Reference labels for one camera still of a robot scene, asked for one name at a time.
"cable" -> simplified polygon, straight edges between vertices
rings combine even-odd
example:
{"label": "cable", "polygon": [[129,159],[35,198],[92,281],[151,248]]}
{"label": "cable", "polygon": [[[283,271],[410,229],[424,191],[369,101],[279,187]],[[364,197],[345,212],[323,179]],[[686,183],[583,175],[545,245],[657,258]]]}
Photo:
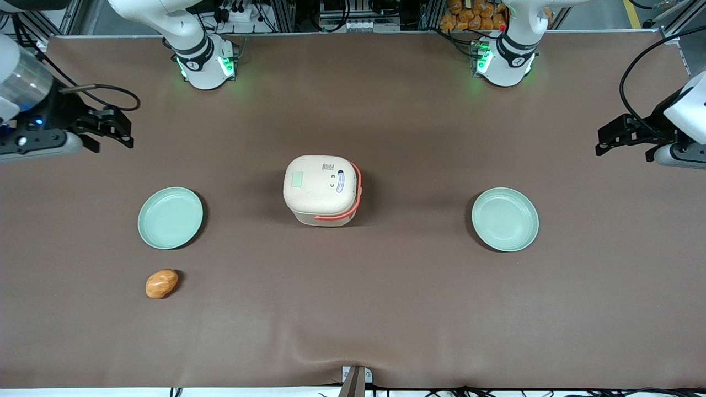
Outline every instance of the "cable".
{"label": "cable", "polygon": [[[706,30],[706,25],[700,26],[699,28],[693,28],[693,29],[689,29],[689,30],[684,30],[683,32],[676,33],[676,34],[674,34],[674,35],[665,37],[664,39],[662,39],[662,40],[660,40],[660,41],[654,43],[653,45],[649,46],[649,47],[646,48],[644,51],[642,51],[642,52],[640,53],[640,55],[638,55],[638,56],[633,60],[633,62],[630,63],[630,66],[628,66],[627,70],[625,70],[625,73],[623,74],[623,77],[620,79],[620,85],[619,85],[619,89],[620,89],[620,99],[623,101],[623,105],[625,105],[625,108],[628,110],[628,112],[630,113],[630,115],[633,116],[633,118],[634,118],[635,120],[637,120],[643,127],[648,128],[655,136],[660,136],[660,137],[662,137],[662,138],[665,138],[664,136],[662,136],[661,133],[655,131],[651,126],[647,125],[647,122],[646,122],[642,117],[640,117],[640,116],[638,115],[638,113],[633,109],[632,106],[630,106],[630,103],[628,102],[628,98],[625,96],[625,80],[626,80],[626,79],[628,78],[628,76],[630,75],[630,72],[633,71],[633,69],[635,68],[635,65],[637,65],[638,62],[639,62],[645,55],[647,55],[650,51],[652,51],[653,49],[659,47],[660,45],[662,45],[662,44],[664,44],[664,43],[666,43],[666,42],[672,41],[672,40],[676,39],[677,37],[684,37],[684,36],[692,35],[692,34],[697,33],[697,32],[702,32],[703,30]],[[632,394],[632,393],[637,393],[637,391],[634,391],[634,392],[631,392],[631,393],[626,393],[625,396],[629,396],[629,395]]]}
{"label": "cable", "polygon": [[333,28],[332,30],[326,30],[325,28],[322,28],[315,20],[314,16],[316,15],[316,9],[313,7],[316,5],[317,0],[312,0],[310,3],[311,10],[313,13],[309,14],[309,21],[311,21],[311,24],[314,26],[315,29],[317,29],[319,32],[328,32],[328,33],[333,33],[336,30],[339,30],[342,28],[346,22],[348,21],[348,18],[351,15],[351,6],[348,4],[349,0],[342,0],[343,1],[343,12],[341,13],[341,21],[339,21],[338,26]]}
{"label": "cable", "polygon": [[645,6],[645,5],[639,4],[635,0],[628,0],[628,1],[630,2],[630,4],[634,5],[635,7],[641,8],[643,10],[656,10],[657,9],[657,7]]}
{"label": "cable", "polygon": [[466,50],[464,50],[464,49],[461,47],[461,45],[456,42],[456,40],[453,40],[453,39],[452,39],[451,42],[453,43],[453,46],[456,47],[456,49],[458,50],[458,52],[460,52],[461,54],[464,54],[466,57],[469,57],[469,58],[472,58],[472,57],[473,57],[473,55],[471,55],[469,52],[467,52]]}
{"label": "cable", "polygon": [[[451,34],[448,34],[448,35],[447,35],[446,32],[444,32],[443,30],[441,30],[441,29],[439,29],[439,28],[430,27],[430,28],[423,28],[422,30],[430,30],[430,31],[432,31],[432,32],[437,32],[439,35],[441,35],[441,36],[444,37],[445,39],[450,40],[450,41],[451,41],[451,40],[456,41],[456,42],[459,43],[459,44],[471,44],[471,42],[468,41],[468,40],[455,39],[455,38],[451,37]],[[475,33],[475,34],[480,35],[480,36],[482,36],[482,37],[487,37],[487,38],[493,39],[493,40],[497,40],[498,38],[500,38],[500,36],[498,36],[498,37],[493,37],[493,36],[487,35],[487,34],[485,34],[485,33],[483,33],[483,32],[479,32],[478,30],[466,30],[466,32]]]}
{"label": "cable", "polygon": [[380,7],[377,7],[377,6],[375,5],[375,2],[376,2],[376,0],[368,0],[368,7],[369,7],[374,13],[376,13],[376,14],[380,14],[380,15],[382,15],[382,16],[395,16],[395,15],[398,15],[398,14],[400,13],[400,7],[401,7],[401,4],[402,4],[401,1],[397,3],[397,6],[396,6],[395,8],[393,8],[393,9],[391,9],[391,10],[389,10],[389,11],[384,10],[384,9],[382,9],[382,8],[380,8]]}
{"label": "cable", "polygon": [[276,33],[277,29],[275,29],[275,25],[270,21],[270,17],[267,16],[267,13],[265,13],[262,1],[255,0],[253,1],[253,4],[255,4],[255,7],[258,9],[258,12],[265,19],[265,24],[267,25],[267,27],[272,30],[272,33]]}
{"label": "cable", "polygon": [[243,45],[240,47],[240,51],[238,51],[238,57],[236,58],[237,60],[240,60],[240,58],[245,55],[245,45],[248,44],[248,39],[250,38],[250,35],[247,34],[245,35],[245,38],[243,39]]}
{"label": "cable", "polygon": [[[25,26],[22,24],[22,21],[20,20],[20,18],[17,15],[12,16],[12,23],[15,25],[15,32],[17,34],[17,38],[18,38],[21,46],[24,47],[24,40],[23,40],[23,36],[24,36],[24,39],[27,40],[29,42],[29,44],[31,44],[32,47],[37,52],[37,58],[39,58],[42,61],[46,61],[57,73],[59,73],[61,75],[61,77],[66,79],[66,81],[68,81],[74,87],[78,87],[78,84],[71,77],[68,77],[68,75],[66,75],[66,73],[64,73],[64,71],[62,71],[44,52],[42,52],[42,50],[39,47],[37,47],[35,42],[30,37],[29,33],[27,33],[27,30],[25,30]],[[130,90],[127,90],[122,87],[116,87],[115,85],[108,85],[108,84],[94,84],[94,86],[95,86],[95,88],[103,88],[103,89],[107,89],[107,90],[114,90],[114,91],[119,91],[121,93],[125,93],[127,95],[130,95],[136,101],[136,105],[133,107],[120,107],[120,106],[116,106],[111,103],[105,102],[104,100],[96,97],[95,95],[93,95],[91,93],[87,93],[85,91],[83,92],[84,95],[86,95],[87,97],[100,103],[103,106],[114,107],[114,108],[121,110],[123,112],[132,112],[133,110],[137,110],[140,108],[140,106],[142,106],[142,102],[140,101],[140,98]]]}
{"label": "cable", "polygon": [[4,20],[4,22],[2,23],[2,26],[0,26],[0,30],[3,30],[7,26],[7,22],[10,22],[10,16],[5,15],[0,20]]}

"green indicator light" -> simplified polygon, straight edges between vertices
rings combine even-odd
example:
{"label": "green indicator light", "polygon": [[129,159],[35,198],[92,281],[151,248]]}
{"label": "green indicator light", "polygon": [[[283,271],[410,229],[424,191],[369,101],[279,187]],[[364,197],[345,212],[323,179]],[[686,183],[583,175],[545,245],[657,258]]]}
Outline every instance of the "green indicator light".
{"label": "green indicator light", "polygon": [[226,76],[233,76],[233,62],[230,59],[223,59],[222,57],[218,57],[218,63],[220,64],[221,69],[223,69],[223,73],[225,73]]}

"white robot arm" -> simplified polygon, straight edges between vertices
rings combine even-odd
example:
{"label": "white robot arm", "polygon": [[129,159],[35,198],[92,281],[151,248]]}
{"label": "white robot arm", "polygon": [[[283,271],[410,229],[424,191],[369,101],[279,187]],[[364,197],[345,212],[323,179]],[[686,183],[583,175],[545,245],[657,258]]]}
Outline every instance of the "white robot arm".
{"label": "white robot arm", "polygon": [[503,0],[510,10],[508,27],[496,38],[481,39],[486,43],[482,46],[480,58],[475,61],[476,74],[501,87],[518,84],[530,72],[535,50],[549,26],[544,9],[587,1]]}
{"label": "white robot arm", "polygon": [[[67,3],[0,0],[0,14],[63,8]],[[18,18],[13,22],[23,29]],[[94,109],[78,96],[96,87],[63,84],[34,55],[0,35],[0,162],[70,154],[84,147],[97,153],[100,144],[88,134],[108,136],[132,148],[131,123],[121,111],[129,109],[106,102],[104,109]]]}
{"label": "white robot arm", "polygon": [[235,77],[233,43],[207,35],[195,16],[186,12],[198,0],[109,0],[127,20],[143,23],[167,40],[181,67],[181,74],[200,90],[212,90]]}
{"label": "white robot arm", "polygon": [[623,114],[598,130],[596,155],[619,146],[651,143],[648,162],[706,169],[706,69],[639,122]]}

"light green plate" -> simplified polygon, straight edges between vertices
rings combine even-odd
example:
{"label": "light green plate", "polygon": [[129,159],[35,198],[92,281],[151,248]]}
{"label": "light green plate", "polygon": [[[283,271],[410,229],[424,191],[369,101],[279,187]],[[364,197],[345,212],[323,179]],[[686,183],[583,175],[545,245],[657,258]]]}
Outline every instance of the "light green plate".
{"label": "light green plate", "polygon": [[140,237],[157,249],[180,247],[196,235],[203,221],[198,196],[183,187],[168,187],[153,194],[140,210]]}
{"label": "light green plate", "polygon": [[506,187],[483,192],[473,204],[472,218],[478,236],[500,251],[525,249],[539,232],[539,215],[532,202]]}

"table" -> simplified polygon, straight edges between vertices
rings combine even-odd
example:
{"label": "table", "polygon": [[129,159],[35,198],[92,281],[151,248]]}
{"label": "table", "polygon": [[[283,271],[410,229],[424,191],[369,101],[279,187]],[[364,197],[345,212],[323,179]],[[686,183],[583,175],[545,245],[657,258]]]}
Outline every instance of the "table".
{"label": "table", "polygon": [[[522,85],[470,76],[437,35],[253,37],[199,92],[158,39],[53,39],[79,83],[133,90],[136,146],[2,165],[0,386],[697,386],[706,375],[706,172],[594,155],[618,81],[655,32],[553,33]],[[675,46],[626,87],[642,114],[686,81]],[[101,93],[113,101],[128,99]],[[356,218],[299,224],[287,164],[363,172]],[[208,207],[189,246],[140,240],[167,186]],[[475,197],[534,201],[536,242],[481,244]],[[166,300],[161,268],[184,273]]]}

